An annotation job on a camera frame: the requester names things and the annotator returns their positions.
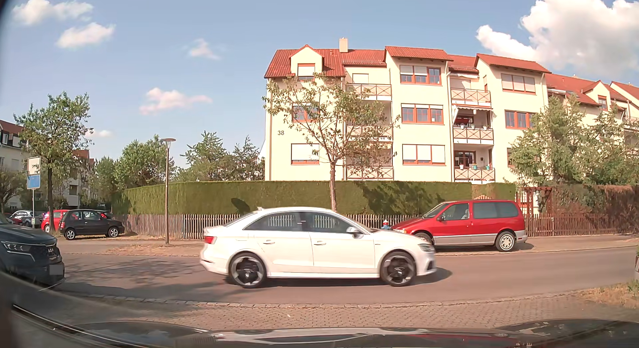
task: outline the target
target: red car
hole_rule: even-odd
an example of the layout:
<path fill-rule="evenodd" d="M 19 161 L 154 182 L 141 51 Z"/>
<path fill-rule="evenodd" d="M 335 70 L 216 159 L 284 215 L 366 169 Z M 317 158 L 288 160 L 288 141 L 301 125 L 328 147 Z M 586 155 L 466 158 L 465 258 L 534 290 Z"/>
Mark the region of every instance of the red car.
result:
<path fill-rule="evenodd" d="M 56 209 L 53 211 L 53 227 L 57 231 L 60 227 L 60 218 L 68 212 L 68 209 Z M 49 233 L 51 231 L 51 227 L 49 226 L 49 213 L 44 213 L 44 218 L 42 218 L 41 224 L 42 230 Z"/>
<path fill-rule="evenodd" d="M 528 239 L 522 211 L 515 202 L 494 199 L 442 202 L 421 218 L 391 229 L 435 246 L 497 246 L 502 252 Z"/>

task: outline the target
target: road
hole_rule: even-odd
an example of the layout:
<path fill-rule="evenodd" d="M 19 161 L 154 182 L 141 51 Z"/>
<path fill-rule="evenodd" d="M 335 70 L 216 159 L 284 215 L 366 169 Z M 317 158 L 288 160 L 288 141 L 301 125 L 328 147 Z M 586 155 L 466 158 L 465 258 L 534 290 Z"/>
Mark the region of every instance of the road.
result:
<path fill-rule="evenodd" d="M 195 257 L 68 254 L 61 289 L 89 294 L 231 303 L 375 304 L 470 301 L 546 294 L 632 279 L 635 248 L 439 256 L 439 270 L 410 287 L 377 279 L 277 279 L 243 289 Z"/>

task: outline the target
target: street lamp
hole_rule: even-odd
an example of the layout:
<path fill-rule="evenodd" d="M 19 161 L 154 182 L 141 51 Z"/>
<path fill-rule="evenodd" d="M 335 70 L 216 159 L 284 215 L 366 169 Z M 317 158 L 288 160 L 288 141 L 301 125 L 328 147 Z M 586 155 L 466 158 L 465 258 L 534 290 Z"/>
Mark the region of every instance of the street lamp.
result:
<path fill-rule="evenodd" d="M 164 179 L 164 228 L 166 229 L 165 244 L 169 245 L 169 150 L 174 138 L 162 138 L 160 140 L 166 145 L 166 177 Z"/>

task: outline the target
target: wooden fence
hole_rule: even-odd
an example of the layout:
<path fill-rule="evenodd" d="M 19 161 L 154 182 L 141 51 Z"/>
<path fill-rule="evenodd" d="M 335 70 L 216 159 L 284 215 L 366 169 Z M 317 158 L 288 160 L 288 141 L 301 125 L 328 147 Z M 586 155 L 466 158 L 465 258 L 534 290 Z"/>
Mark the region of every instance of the wooden fence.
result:
<path fill-rule="evenodd" d="M 239 214 L 171 214 L 169 215 L 169 237 L 202 239 L 204 228 L 218 226 L 238 218 Z M 366 227 L 379 228 L 384 219 L 392 226 L 412 215 L 347 214 L 348 218 Z M 165 235 L 164 215 L 128 214 L 116 215 L 124 223 L 126 231 L 140 235 L 162 237 Z M 526 216 L 526 231 L 529 237 L 551 237 L 562 235 L 592 235 L 633 233 L 639 231 L 637 223 L 595 213 L 534 214 Z"/>

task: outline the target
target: sign post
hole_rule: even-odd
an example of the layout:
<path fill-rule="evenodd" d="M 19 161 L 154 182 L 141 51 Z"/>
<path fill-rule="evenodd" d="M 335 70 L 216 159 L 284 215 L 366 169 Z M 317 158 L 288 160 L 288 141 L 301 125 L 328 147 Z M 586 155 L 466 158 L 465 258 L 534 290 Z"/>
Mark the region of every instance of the sign post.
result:
<path fill-rule="evenodd" d="M 40 157 L 30 157 L 27 160 L 27 189 L 31 189 L 32 227 L 36 225 L 36 189 L 38 188 L 40 188 Z"/>

